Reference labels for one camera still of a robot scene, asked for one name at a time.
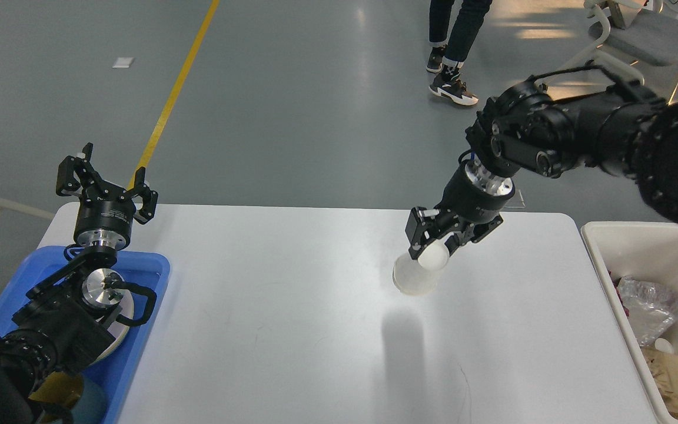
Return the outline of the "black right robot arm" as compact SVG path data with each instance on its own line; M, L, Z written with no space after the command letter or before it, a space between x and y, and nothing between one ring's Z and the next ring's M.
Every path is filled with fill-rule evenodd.
M610 86L597 93L555 100L539 75L489 98L466 129L469 149L435 207L412 208L407 255L417 260L434 241L452 254L478 243L502 222L521 169L550 179L577 167L598 167L633 180L644 203L678 224L678 103L668 104L638 80L602 65Z

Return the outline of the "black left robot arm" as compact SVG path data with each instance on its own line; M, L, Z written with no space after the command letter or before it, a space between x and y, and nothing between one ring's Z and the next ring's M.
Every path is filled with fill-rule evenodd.
M57 195L79 199L72 245L79 252L27 291L28 303L12 316L15 330L0 336L0 423L35 423L45 415L72 423L67 408L32 393L54 372L76 376L92 365L115 341L113 323L138 327L154 312L156 292L113 267L130 244L132 223L153 218L158 193L145 183L145 167L131 188L104 180L91 164L93 147L65 157L56 180Z

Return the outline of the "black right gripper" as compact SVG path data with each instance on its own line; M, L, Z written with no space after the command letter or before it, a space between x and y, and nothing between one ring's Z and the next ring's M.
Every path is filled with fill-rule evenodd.
M468 243L479 243L504 222L498 214L515 193L511 178L493 174L481 161L460 162L436 208L411 209L404 229L410 245L407 252L418 260L437 240L448 238L449 255ZM454 214L462 217L455 224Z

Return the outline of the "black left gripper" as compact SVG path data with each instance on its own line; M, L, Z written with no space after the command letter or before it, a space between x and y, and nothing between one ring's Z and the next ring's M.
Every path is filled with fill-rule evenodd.
M132 187L126 193L104 198L102 179L91 164L92 143L86 143L80 155L68 155L58 166L56 195L79 198L73 240L80 247L94 245L116 251L130 244L132 220L146 224L155 217L158 193L145 182L146 168L139 167ZM140 209L132 201L142 200Z

